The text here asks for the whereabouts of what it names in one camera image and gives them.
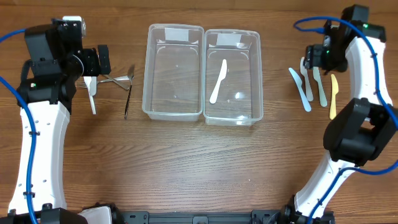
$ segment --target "yellow plastic knife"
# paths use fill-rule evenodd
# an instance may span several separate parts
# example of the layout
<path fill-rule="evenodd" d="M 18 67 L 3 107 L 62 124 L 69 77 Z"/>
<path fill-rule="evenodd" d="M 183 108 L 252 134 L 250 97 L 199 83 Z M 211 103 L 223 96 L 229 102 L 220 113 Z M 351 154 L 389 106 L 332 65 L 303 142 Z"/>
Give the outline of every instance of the yellow plastic knife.
<path fill-rule="evenodd" d="M 329 118 L 334 119 L 336 117 L 336 95 L 338 93 L 337 79 L 334 74 L 331 74 L 331 103 Z"/>

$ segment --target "empty plastic container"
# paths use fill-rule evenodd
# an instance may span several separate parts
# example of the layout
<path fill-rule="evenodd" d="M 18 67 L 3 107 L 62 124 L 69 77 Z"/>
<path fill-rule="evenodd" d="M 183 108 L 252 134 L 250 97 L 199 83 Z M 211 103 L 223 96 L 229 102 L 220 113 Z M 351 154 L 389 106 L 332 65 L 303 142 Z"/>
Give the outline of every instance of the empty plastic container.
<path fill-rule="evenodd" d="M 198 120 L 203 111 L 204 34 L 199 26 L 149 27 L 142 110 L 151 119 Z"/>
<path fill-rule="evenodd" d="M 245 30 L 208 30 L 205 34 L 204 116 L 207 124 L 250 126 L 262 119 L 262 68 L 260 35 Z M 223 60 L 226 77 L 217 101 L 210 96 Z"/>

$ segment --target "wooden table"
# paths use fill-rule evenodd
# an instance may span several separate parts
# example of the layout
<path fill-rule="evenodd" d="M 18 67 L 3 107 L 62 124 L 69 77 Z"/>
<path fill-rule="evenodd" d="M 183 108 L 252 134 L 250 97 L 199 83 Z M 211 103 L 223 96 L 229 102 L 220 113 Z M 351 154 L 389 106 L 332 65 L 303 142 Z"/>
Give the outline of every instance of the wooden table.
<path fill-rule="evenodd" d="M 87 24 L 85 47 L 109 46 L 112 76 L 135 65 L 129 119 L 127 92 L 101 84 L 98 115 L 91 114 L 87 91 L 78 89 L 65 138 L 63 187 L 68 209 L 114 202 L 121 210 L 149 212 L 249 212 L 279 209 L 308 181 L 325 153 L 323 133 L 329 107 L 319 104 L 311 78 L 312 112 L 304 111 L 288 72 L 299 70 L 307 45 L 317 34 L 300 33 L 292 24 L 303 17 L 339 13 L 156 9 L 128 7 L 0 6 L 0 35 L 48 24 L 53 17 L 81 15 Z M 398 103 L 398 15 L 371 14 L 387 30 L 384 56 L 387 87 Z M 151 121 L 142 112 L 142 87 L 148 27 L 154 23 L 192 24 L 207 29 L 243 29 L 260 33 L 264 80 L 264 118 L 251 128 Z M 321 26 L 322 22 L 312 25 Z M 0 75 L 19 85 L 29 58 L 23 36 L 0 44 Z M 336 74 L 337 110 L 349 102 L 349 73 Z M 330 77 L 322 77 L 330 102 Z M 16 186 L 22 128 L 15 98 L 0 87 L 0 215 L 7 213 Z M 397 138 L 366 169 L 378 170 L 398 158 Z M 327 209 L 338 223 L 398 223 L 398 172 L 379 177 L 352 175 Z"/>

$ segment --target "plastic utensil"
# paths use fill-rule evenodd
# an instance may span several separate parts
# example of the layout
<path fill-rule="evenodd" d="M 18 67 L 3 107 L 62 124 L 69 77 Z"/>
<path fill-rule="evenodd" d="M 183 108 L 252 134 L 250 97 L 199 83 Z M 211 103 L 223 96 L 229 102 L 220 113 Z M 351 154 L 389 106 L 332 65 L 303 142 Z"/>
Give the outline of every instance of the plastic utensil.
<path fill-rule="evenodd" d="M 96 77 L 95 80 L 93 80 L 93 77 L 83 77 L 83 78 L 87 86 L 88 97 L 90 98 L 91 110 L 93 111 L 93 114 L 96 115 L 95 103 L 93 97 L 96 93 L 96 86 L 97 86 Z"/>
<path fill-rule="evenodd" d="M 331 101 L 330 101 L 330 113 L 329 118 L 334 119 L 336 117 L 336 95 L 338 93 L 337 79 L 334 74 L 331 74 Z"/>
<path fill-rule="evenodd" d="M 299 75 L 297 74 L 297 72 L 293 69 L 293 68 L 289 68 L 290 74 L 292 74 L 294 81 L 296 82 L 297 88 L 298 88 L 298 92 L 300 93 L 301 96 L 301 100 L 303 101 L 303 106 L 306 112 L 310 112 L 311 111 L 311 105 L 307 100 L 307 97 L 304 94 L 303 88 L 302 88 L 302 84 L 303 81 L 301 81 L 301 78 L 299 77 Z"/>
<path fill-rule="evenodd" d="M 124 119 L 127 119 L 127 114 L 129 112 L 129 103 L 130 103 L 130 95 L 131 95 L 131 89 L 132 89 L 132 80 L 134 79 L 134 65 L 130 67 L 128 75 L 129 80 L 130 80 L 130 90 L 129 90 L 129 96 L 127 97 L 127 102 L 126 102 L 126 108 L 124 109 Z"/>
<path fill-rule="evenodd" d="M 318 67 L 313 68 L 313 79 L 315 79 L 315 81 L 318 82 L 319 101 L 321 103 L 321 106 L 323 107 L 328 106 L 328 101 L 326 100 L 325 92 L 323 91 L 321 75 Z"/>
<path fill-rule="evenodd" d="M 121 82 L 115 80 L 114 78 L 110 77 L 109 75 L 103 75 L 103 76 L 105 76 L 106 78 L 112 80 L 114 83 L 118 84 L 121 88 L 123 88 L 123 89 L 125 89 L 125 90 L 129 90 L 129 87 L 128 87 L 128 86 L 126 86 L 125 84 L 123 84 L 123 83 L 121 83 Z"/>
<path fill-rule="evenodd" d="M 313 101 L 313 95 L 310 85 L 310 80 L 308 79 L 307 69 L 304 67 L 304 57 L 301 58 L 300 61 L 300 73 L 304 76 L 305 80 L 305 95 L 307 96 L 308 101 Z"/>
<path fill-rule="evenodd" d="M 221 81 L 223 81 L 226 77 L 226 60 L 223 59 L 223 63 L 221 65 L 220 74 L 218 75 L 216 86 L 214 87 L 213 93 L 210 96 L 210 103 L 215 104 L 217 101 L 218 91 L 220 90 Z"/>
<path fill-rule="evenodd" d="M 127 75 L 123 75 L 123 76 L 120 76 L 120 77 L 115 77 L 114 79 L 117 80 L 117 81 L 125 81 L 125 80 L 129 80 L 129 77 Z M 113 81 L 107 78 L 107 79 L 104 79 L 104 80 L 98 80 L 97 84 L 106 83 L 106 82 L 113 82 Z M 86 83 L 84 82 L 84 79 L 79 78 L 78 81 L 76 82 L 76 87 L 87 88 Z"/>

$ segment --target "cable clip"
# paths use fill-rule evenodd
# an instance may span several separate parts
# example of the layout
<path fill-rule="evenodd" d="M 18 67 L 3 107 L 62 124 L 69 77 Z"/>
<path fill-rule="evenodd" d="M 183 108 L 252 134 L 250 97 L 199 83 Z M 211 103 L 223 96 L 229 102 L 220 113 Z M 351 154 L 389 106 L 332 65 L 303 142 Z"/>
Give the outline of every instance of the cable clip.
<path fill-rule="evenodd" d="M 40 136 L 40 131 L 37 131 L 37 132 L 29 131 L 29 134 L 30 134 L 30 135 L 35 134 L 35 135 L 37 135 L 37 136 Z"/>
<path fill-rule="evenodd" d="M 319 206 L 322 206 L 322 203 L 320 203 L 320 202 L 321 202 L 321 200 L 318 199 L 318 204 L 319 204 Z"/>
<path fill-rule="evenodd" d="M 35 193 L 34 192 L 24 192 L 24 196 L 25 196 L 25 198 L 26 198 L 26 196 L 27 195 L 31 195 L 32 196 L 32 198 L 34 198 L 35 197 Z"/>

